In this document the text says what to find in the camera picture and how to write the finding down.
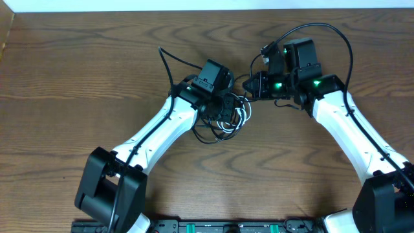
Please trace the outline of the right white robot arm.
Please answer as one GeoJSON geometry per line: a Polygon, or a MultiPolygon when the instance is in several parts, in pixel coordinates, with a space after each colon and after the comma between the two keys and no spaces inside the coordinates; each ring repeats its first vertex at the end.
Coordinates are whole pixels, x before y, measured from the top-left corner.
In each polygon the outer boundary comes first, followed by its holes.
{"type": "Polygon", "coordinates": [[[310,38],[294,39],[279,50],[261,49],[267,71],[243,88],[254,100],[293,99],[341,147],[362,184],[352,209],[323,217],[326,232],[412,232],[413,163],[396,152],[355,106],[335,74],[324,75],[310,38]]]}

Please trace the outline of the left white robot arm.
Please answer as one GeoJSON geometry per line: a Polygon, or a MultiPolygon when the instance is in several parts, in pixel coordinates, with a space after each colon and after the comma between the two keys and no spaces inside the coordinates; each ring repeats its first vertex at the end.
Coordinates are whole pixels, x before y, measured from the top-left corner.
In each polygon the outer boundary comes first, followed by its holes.
{"type": "Polygon", "coordinates": [[[97,147],[87,158],[74,205],[105,232],[145,232],[147,178],[157,161],[199,118],[226,114],[225,96],[234,75],[213,60],[199,74],[173,84],[160,111],[135,135],[111,151],[97,147]]]}

